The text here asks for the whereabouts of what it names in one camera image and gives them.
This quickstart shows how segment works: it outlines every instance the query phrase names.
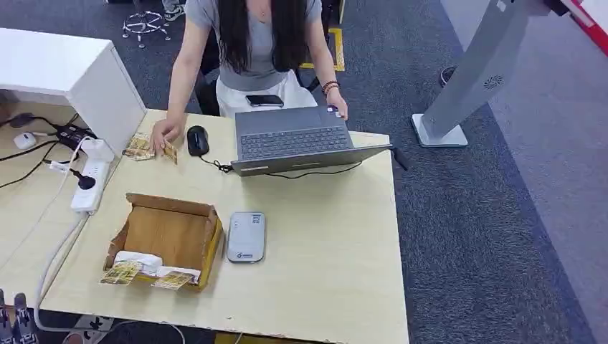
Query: card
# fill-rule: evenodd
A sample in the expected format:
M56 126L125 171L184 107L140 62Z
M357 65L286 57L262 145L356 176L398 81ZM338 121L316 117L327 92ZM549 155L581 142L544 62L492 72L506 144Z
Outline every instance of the card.
M135 161L153 159L154 153L150 151L150 135L135 133L129 140L127 148L123 150L123 155Z
M170 290L177 290L186 283L192 281L194 278L193 274L187 274L184 272L171 271L164 277L159 278L152 284L152 287L165 288Z
M104 285L129 285L142 269L140 262L119 262L109 269L99 283Z
M165 141L165 148L163 148L164 155L169 158L169 160L173 161L175 165L177 165L177 148L172 145L170 142Z

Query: power strip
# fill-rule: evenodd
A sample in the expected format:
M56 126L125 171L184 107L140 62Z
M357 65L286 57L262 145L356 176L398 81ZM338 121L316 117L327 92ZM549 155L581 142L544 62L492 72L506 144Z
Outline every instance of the power strip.
M95 179L95 185L88 190L82 190L81 188L76 189L71 205L74 211L93 212L97 210L109 170L110 163L107 161L91 158L87 159L85 169L82 170L82 175L93 177Z

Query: black smartphone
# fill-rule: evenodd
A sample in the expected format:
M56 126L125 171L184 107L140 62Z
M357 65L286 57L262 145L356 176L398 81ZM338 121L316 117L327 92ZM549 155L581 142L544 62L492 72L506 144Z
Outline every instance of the black smartphone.
M276 95L246 95L249 105L256 108L258 106L276 106L283 107L283 101Z

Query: open cardboard box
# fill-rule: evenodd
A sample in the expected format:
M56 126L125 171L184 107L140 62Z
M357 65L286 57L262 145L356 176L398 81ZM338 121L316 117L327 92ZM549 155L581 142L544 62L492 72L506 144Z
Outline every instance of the open cardboard box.
M104 271L114 264L119 251L154 254L167 267L201 271L198 284L184 286L201 291L207 285L224 230L213 206L158 196L127 193L133 209L127 222L110 242ZM136 278L156 281L138 274Z

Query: black chair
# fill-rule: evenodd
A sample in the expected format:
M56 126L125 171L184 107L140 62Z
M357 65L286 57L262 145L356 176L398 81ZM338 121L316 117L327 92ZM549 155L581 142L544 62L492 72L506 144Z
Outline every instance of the black chair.
M136 34L138 47L141 49L146 47L141 41L141 36L144 34L158 31L165 34L166 41L171 40L167 31L163 29L163 26L168 26L168 24L165 22L162 14L144 11L141 6L141 0L133 0L133 4L135 4L136 13L128 16L123 22L123 38L129 38L130 34Z
M325 33L325 41L329 42L329 21L331 18L331 12L333 9L332 1L323 2L323 11L321 12L321 21L323 22L323 32ZM205 53L201 61L201 69L199 70L199 77L194 85L194 94L199 101L199 106L203 115L219 116L219 104L217 102L217 95L215 93L215 87L217 79L211 82L207 81L207 75L219 68L219 47L215 37L215 31L211 30L207 44L205 46ZM298 79L300 86L307 89L309 92L314 91L319 86L319 79L315 77L313 81L306 86L302 81L300 70L295 70L295 76Z

